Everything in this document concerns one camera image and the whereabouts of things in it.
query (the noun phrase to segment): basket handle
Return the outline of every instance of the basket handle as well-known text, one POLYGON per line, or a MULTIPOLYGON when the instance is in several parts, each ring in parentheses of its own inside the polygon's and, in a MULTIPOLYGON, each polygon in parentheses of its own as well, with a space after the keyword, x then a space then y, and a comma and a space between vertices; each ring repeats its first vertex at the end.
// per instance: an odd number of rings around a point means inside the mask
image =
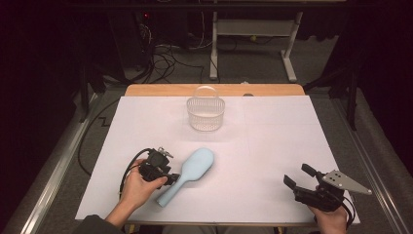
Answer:
POLYGON ((211 87, 211 86, 200 86, 200 87, 198 87, 198 88, 195 90, 195 92, 194 92, 194 97, 197 97, 197 96, 198 96, 198 92, 199 92, 200 90, 212 90, 212 91, 215 92, 215 97, 218 98, 218 91, 215 90, 215 89, 214 89, 213 87, 211 87))

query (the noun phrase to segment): white desk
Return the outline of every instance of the white desk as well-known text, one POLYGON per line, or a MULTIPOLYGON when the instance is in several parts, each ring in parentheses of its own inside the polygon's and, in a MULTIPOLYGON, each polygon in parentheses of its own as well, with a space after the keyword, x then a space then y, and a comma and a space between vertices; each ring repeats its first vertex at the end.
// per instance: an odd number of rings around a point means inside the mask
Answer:
MULTIPOLYGON (((230 0, 230 2, 243 2, 245 0, 230 0)), ((253 0, 252 2, 344 2, 346 0, 253 0)), ((218 35, 246 35, 246 36, 287 36, 288 45, 281 50, 282 62, 291 83, 297 82, 294 68, 290 60, 292 46, 301 23, 302 12, 298 12, 295 19, 291 20, 257 20, 257 19, 219 19, 216 12, 212 18, 212 50, 210 55, 209 78, 218 77, 218 51, 216 49, 218 35)))
POLYGON ((165 208, 155 200, 168 187, 155 191, 130 222, 314 225, 312 213, 282 182, 289 175, 314 189, 317 181, 301 171, 302 163, 326 173, 337 169, 309 97, 222 97, 224 124, 213 133, 189 126, 187 98, 121 99, 76 218, 110 213, 138 151, 163 146, 175 156, 171 173, 180 173, 193 151, 207 147, 215 161, 200 180, 186 183, 165 208))

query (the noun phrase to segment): white table surface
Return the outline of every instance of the white table surface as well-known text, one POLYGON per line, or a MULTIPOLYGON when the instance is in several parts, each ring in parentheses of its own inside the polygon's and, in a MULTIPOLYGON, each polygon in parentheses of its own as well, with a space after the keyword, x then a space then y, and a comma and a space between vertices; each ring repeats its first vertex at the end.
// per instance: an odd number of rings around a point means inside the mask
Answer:
POLYGON ((314 190, 317 180, 301 171, 303 163, 323 173, 338 169, 310 98, 222 98, 223 126, 200 133, 189 126, 188 97, 122 97, 76 219, 106 217, 118 202, 122 175, 133 156, 144 148, 163 146, 174 156, 170 173, 180 174, 182 163, 200 147, 213 151, 214 163, 164 208, 155 200, 168 186, 155 191, 130 222, 314 223, 313 214, 294 201, 292 190, 282 182, 288 175, 298 186, 314 190))

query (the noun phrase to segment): dark sleeve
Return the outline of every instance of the dark sleeve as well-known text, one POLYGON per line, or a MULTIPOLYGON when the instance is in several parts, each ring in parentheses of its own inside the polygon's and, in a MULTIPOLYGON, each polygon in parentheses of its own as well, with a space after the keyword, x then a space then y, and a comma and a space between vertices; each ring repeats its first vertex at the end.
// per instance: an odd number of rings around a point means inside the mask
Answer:
POLYGON ((87 216, 72 234, 124 234, 111 223, 101 219, 97 215, 87 216))

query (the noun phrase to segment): transparent container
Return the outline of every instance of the transparent container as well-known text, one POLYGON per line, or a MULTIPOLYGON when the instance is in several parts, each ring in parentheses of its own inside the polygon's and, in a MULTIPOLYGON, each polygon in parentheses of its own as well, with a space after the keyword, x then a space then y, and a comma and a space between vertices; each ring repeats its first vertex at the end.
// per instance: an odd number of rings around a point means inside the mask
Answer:
POLYGON ((187 100, 186 106, 188 109, 189 124, 195 130, 211 132, 222 126, 225 101, 218 96, 218 92, 213 87, 198 87, 194 95, 187 100), (199 97, 201 90, 213 91, 212 97, 199 97))

